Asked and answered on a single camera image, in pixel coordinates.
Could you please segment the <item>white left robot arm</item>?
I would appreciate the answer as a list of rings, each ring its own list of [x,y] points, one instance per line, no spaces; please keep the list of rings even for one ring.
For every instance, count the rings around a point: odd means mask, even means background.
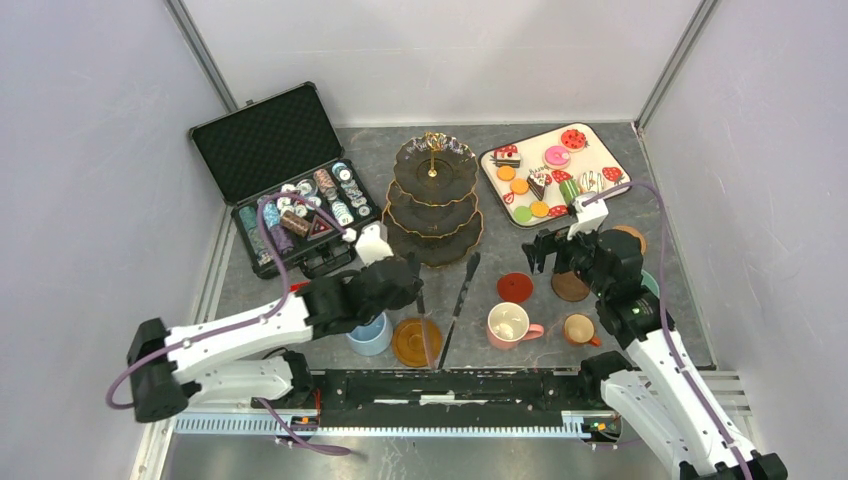
[[[416,300],[423,283],[411,263],[385,257],[361,270],[316,278],[277,301],[202,325],[168,329],[159,318],[143,322],[127,355],[132,410],[153,423],[230,390],[236,397],[306,405],[314,381],[305,362],[282,358],[268,377],[250,355],[272,347],[348,334]]]

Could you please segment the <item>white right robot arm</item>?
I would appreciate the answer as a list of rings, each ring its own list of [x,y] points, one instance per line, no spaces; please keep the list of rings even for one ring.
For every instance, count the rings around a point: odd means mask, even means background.
[[[541,273],[573,273],[598,298],[602,327],[618,352],[580,364],[577,392],[591,408],[611,407],[673,479],[785,479],[775,453],[761,453],[721,408],[691,362],[673,319],[642,283],[641,243],[620,230],[567,235],[542,230],[522,250]]]

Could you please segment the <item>red strawberry toy tart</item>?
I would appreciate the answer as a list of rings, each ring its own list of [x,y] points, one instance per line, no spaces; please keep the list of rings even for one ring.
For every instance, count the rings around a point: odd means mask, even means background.
[[[585,133],[576,128],[563,131],[560,135],[560,142],[571,153],[579,152],[588,146],[588,139]]]

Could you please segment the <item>white chocolate striped toy donut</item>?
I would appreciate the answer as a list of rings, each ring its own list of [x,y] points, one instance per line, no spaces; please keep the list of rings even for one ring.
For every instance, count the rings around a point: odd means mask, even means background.
[[[578,186],[582,193],[602,193],[606,189],[606,178],[601,172],[589,170],[579,176]]]

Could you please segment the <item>green toy cake roll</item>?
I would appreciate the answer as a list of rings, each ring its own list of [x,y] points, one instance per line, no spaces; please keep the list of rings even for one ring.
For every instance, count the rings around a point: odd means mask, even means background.
[[[560,182],[558,188],[566,206],[571,205],[582,194],[581,188],[574,178]]]

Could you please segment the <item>chocolate cake slice toy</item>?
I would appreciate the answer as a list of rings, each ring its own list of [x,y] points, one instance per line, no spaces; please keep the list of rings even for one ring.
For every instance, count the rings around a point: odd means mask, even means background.
[[[538,201],[545,199],[547,186],[550,184],[545,172],[532,172],[527,177],[529,190]]]

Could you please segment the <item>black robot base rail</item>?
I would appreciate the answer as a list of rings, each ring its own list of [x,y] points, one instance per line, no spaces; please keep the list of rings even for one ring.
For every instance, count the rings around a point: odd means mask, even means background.
[[[572,370],[314,371],[268,401],[299,432],[565,436],[611,445],[623,417]]]

